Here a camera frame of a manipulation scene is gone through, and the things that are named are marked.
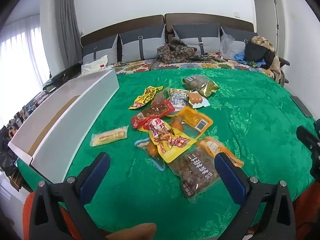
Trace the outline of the person's left hand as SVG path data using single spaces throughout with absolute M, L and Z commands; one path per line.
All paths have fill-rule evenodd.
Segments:
M 144 223 L 106 236 L 108 240 L 151 240 L 156 234 L 155 223 Z

